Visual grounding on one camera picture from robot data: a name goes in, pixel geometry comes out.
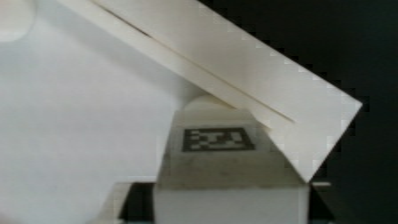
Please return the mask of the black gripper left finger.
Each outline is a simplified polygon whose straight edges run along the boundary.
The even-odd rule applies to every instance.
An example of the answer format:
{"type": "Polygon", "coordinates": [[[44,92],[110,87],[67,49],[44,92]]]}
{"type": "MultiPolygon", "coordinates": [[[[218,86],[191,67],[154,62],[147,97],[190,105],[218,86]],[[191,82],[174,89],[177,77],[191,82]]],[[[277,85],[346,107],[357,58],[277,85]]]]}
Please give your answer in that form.
{"type": "Polygon", "coordinates": [[[96,217],[96,224],[154,224],[151,182],[117,183],[96,217]]]}

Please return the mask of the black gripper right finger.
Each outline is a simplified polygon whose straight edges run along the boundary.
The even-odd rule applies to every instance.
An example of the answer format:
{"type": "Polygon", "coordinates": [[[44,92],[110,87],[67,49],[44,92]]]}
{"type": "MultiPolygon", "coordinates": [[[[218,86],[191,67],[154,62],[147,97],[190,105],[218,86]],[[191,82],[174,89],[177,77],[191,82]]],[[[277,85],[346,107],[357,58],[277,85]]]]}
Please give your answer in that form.
{"type": "Polygon", "coordinates": [[[311,184],[307,224],[335,224],[335,217],[321,197],[326,187],[326,184],[311,184]]]}

